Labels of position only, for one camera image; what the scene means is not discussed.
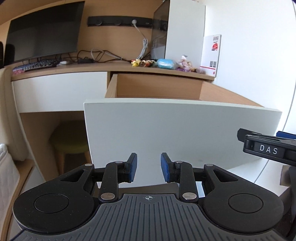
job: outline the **mattress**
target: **mattress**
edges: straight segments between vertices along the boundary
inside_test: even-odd
[[[12,196],[20,180],[20,174],[7,151],[5,144],[0,144],[0,235]]]

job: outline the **wooden shelf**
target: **wooden shelf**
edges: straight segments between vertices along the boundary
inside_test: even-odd
[[[160,68],[144,68],[133,67],[129,63],[93,63],[93,64],[69,64],[58,66],[54,68],[32,70],[22,74],[12,76],[11,80],[22,80],[37,76],[52,75],[52,74],[65,74],[77,72],[134,72],[134,73],[147,73],[147,74],[165,74],[182,76],[206,81],[213,81],[215,78],[206,74],[198,74],[194,72],[182,72],[178,70],[160,69]]]
[[[7,239],[8,229],[10,226],[10,220],[11,220],[11,216],[12,216],[13,204],[14,204],[15,200],[17,199],[17,197],[20,195],[21,190],[23,189],[23,186],[24,186],[24,184],[31,172],[31,169],[34,166],[34,161],[29,160],[29,159],[26,159],[24,161],[15,161],[15,165],[20,173],[20,180],[19,180],[19,183],[18,183],[18,185],[15,189],[15,192],[12,196],[10,205],[7,210],[6,217],[4,219],[3,230],[2,230],[2,234],[1,234],[2,241],[6,241],[6,239]]]

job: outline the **gray ribbed grip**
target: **gray ribbed grip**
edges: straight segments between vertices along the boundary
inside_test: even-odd
[[[239,235],[224,231],[202,214],[196,204],[173,194],[124,194],[102,204],[84,226],[65,234],[40,235],[23,231],[15,241],[284,241],[275,231]]]

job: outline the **red image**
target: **red image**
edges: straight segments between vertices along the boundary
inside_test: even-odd
[[[214,43],[212,46],[212,51],[216,51],[216,50],[218,50],[218,44]]]

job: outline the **black round disc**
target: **black round disc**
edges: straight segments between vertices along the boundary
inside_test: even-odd
[[[280,198],[251,182],[224,182],[204,199],[206,215],[218,226],[237,233],[260,233],[282,218]]]
[[[57,193],[45,194],[35,201],[35,208],[43,213],[57,213],[69,205],[69,199]]]
[[[263,207],[263,202],[259,197],[246,193],[231,196],[228,204],[239,213],[254,213]]]
[[[24,229],[58,234],[83,225],[94,207],[92,196],[78,182],[52,180],[21,194],[13,213]]]

